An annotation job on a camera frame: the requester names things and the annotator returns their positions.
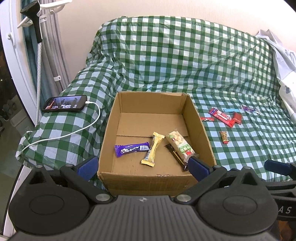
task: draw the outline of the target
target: blue gripper pad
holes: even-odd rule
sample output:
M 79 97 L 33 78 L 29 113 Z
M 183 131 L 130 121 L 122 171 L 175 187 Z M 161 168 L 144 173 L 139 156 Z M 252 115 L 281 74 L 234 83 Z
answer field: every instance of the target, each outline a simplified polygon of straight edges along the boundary
M 284 176 L 289 176 L 292 172 L 289 163 L 282 163 L 279 161 L 267 160 L 264 163 L 266 171 L 275 172 Z
M 90 158 L 86 159 L 82 163 L 76 166 L 77 174 L 81 176 L 83 179 L 88 181 L 91 179 L 98 171 L 99 168 L 99 161 L 97 156 L 91 156 Z
M 201 181 L 210 174 L 210 169 L 202 162 L 195 160 L 194 157 L 190 157 L 188 160 L 188 170 L 197 181 Z

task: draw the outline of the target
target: phone screen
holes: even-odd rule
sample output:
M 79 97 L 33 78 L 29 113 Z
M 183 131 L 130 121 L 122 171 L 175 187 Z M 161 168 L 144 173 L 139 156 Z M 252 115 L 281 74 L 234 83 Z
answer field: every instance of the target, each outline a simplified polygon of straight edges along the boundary
M 46 110 L 76 108 L 81 96 L 54 97 L 46 106 Z

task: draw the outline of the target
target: red candy wrapper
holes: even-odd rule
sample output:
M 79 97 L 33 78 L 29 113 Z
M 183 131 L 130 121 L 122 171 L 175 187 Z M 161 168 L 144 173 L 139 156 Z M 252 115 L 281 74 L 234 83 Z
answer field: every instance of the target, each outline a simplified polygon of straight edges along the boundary
M 232 119 L 238 123 L 239 125 L 242 124 L 242 114 L 241 113 L 237 113 L 237 112 L 233 112 L 233 117 Z
M 225 125 L 228 125 L 230 128 L 232 128 L 234 125 L 234 120 L 230 116 L 224 114 L 222 111 L 219 111 L 216 108 L 212 108 L 209 111 L 209 114 L 214 116 L 218 120 L 222 121 Z
M 201 117 L 201 121 L 214 121 L 215 119 L 213 117 Z

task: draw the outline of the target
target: chocolate bar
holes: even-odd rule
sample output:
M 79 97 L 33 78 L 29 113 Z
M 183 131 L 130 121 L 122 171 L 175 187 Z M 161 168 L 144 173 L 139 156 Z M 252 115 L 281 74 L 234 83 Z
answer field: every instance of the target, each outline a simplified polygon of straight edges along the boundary
M 215 119 L 213 117 L 201 117 L 201 121 L 214 121 Z
M 242 109 L 244 111 L 247 111 L 247 112 L 260 114 L 260 111 L 259 110 L 255 109 L 255 108 L 251 108 L 251 107 L 245 106 L 245 105 L 242 105 Z
M 174 156 L 177 162 L 181 165 L 182 171 L 185 172 L 188 170 L 188 163 L 183 162 L 182 158 L 179 154 L 175 151 L 174 147 L 171 144 L 165 145 L 165 147 L 170 151 L 170 153 Z
M 115 154 L 117 157 L 121 157 L 123 154 L 139 152 L 139 151 L 148 151 L 150 148 L 149 143 L 140 143 L 140 144 L 130 144 L 130 145 L 115 145 Z

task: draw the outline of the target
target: purple candy bar wrapper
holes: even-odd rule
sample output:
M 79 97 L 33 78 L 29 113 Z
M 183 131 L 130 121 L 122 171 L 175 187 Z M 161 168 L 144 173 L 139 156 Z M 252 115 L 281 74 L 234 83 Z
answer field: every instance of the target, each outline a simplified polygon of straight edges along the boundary
M 132 153 L 132 152 L 148 151 L 149 148 L 150 148 L 149 142 L 140 143 L 140 144 L 114 146 L 117 157 L 121 157 L 123 154 Z
M 257 114 L 260 114 L 260 111 L 255 109 L 255 108 L 251 108 L 251 107 L 248 107 L 248 106 L 245 106 L 245 105 L 241 105 L 243 111 L 248 111 L 248 112 L 251 112 L 251 113 L 257 113 Z

